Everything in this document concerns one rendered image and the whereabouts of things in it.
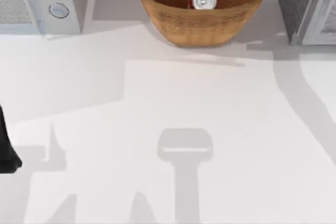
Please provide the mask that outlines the brown woven basket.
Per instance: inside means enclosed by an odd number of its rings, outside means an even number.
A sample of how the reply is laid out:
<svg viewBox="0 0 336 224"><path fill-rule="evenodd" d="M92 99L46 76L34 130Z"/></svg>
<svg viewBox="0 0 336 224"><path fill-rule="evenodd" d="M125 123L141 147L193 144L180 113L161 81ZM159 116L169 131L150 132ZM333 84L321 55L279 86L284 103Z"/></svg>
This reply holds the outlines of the brown woven basket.
<svg viewBox="0 0 336 224"><path fill-rule="evenodd" d="M166 40L181 47L207 47L235 37L263 0L217 0L208 10L198 10L191 0L140 1Z"/></svg>

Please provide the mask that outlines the pale microwave oven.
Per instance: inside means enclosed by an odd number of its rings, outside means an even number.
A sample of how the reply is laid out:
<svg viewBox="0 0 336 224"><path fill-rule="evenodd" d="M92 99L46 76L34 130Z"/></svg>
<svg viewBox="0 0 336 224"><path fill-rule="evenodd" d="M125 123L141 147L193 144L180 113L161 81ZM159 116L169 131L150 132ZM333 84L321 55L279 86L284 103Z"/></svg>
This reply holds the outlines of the pale microwave oven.
<svg viewBox="0 0 336 224"><path fill-rule="evenodd" d="M77 35L82 32L88 0L0 0L0 35ZM53 17L49 5L69 9L64 19Z"/></svg>

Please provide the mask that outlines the grey microwave knob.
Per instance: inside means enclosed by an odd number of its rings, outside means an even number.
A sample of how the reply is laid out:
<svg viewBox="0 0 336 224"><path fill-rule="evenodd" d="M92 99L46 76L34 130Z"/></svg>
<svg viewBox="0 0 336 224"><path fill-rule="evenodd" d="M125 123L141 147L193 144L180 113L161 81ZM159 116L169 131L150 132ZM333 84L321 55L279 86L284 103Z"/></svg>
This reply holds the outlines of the grey microwave knob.
<svg viewBox="0 0 336 224"><path fill-rule="evenodd" d="M48 7L49 13L58 19L64 19L69 15L69 9L62 3L54 3Z"/></svg>

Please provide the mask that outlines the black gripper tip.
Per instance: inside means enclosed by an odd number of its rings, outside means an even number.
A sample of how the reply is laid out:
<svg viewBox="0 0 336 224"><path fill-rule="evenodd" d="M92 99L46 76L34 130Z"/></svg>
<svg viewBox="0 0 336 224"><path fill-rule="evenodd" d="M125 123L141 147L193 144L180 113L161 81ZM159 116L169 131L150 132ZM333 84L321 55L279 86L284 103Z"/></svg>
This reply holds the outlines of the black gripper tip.
<svg viewBox="0 0 336 224"><path fill-rule="evenodd" d="M0 174L13 174L22 164L8 137L3 109L0 106Z"/></svg>

